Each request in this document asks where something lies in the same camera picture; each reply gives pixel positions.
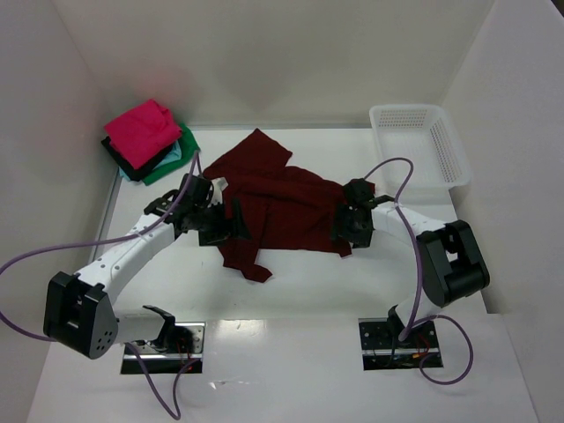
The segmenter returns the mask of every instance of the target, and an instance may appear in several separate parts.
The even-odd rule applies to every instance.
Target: pink cloth
[[[155,100],[148,100],[116,117],[104,129],[111,138],[111,146],[134,169],[142,167],[182,133],[170,110]]]

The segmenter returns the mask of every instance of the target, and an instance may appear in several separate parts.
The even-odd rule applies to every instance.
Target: white wall
[[[115,174],[98,145],[108,109],[50,2],[2,2],[0,93],[0,262],[92,239]],[[50,277],[76,269],[88,253],[16,265],[0,278],[0,308],[41,333]],[[26,421],[47,349],[0,324],[2,422]]]
[[[474,181],[453,195],[492,273],[541,422],[564,415],[564,19],[548,1],[498,0],[444,107]]]
[[[436,102],[492,0],[54,0],[115,113],[198,124],[368,124]]]

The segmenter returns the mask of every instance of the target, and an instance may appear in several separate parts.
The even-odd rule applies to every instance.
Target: table surface
[[[340,183],[378,162],[370,130],[266,130],[293,151],[290,164]],[[211,163],[250,130],[195,131]],[[178,186],[182,171],[150,187],[122,183],[108,236],[127,232],[155,197]],[[385,189],[381,180],[377,186]],[[448,192],[405,205],[437,219],[456,218]],[[370,249],[338,255],[261,251],[274,277],[251,283],[222,267],[215,248],[199,248],[196,234],[158,254],[125,288],[116,308],[151,303],[179,321],[206,321],[204,372],[182,378],[186,421],[536,421],[507,332],[487,315],[481,295],[448,312],[469,331],[475,368],[455,387],[429,384],[417,370],[363,372],[358,318],[386,316],[415,283],[411,249],[375,234]],[[456,329],[437,324],[444,369],[464,369],[468,352]],[[96,361],[52,345],[28,422],[169,421],[141,375],[119,375],[122,348]],[[170,400],[171,375],[155,382]]]

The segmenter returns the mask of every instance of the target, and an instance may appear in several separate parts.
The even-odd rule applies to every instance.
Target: maroon garment
[[[255,130],[235,148],[204,170],[208,179],[225,177],[223,191],[226,215],[231,216],[231,199],[241,201],[243,218],[251,241],[229,239],[219,247],[225,267],[264,282],[272,273],[255,264],[259,249],[308,249],[351,254],[347,241],[332,241],[330,231],[335,206],[345,201],[336,182],[294,166],[282,145]]]

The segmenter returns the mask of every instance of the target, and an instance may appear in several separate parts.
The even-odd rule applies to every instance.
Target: plastic basket
[[[370,122],[382,160],[406,157],[414,171],[408,188],[449,189],[466,185],[471,170],[455,127],[443,108],[428,104],[374,106]],[[384,181],[397,188],[407,165],[389,163]]]

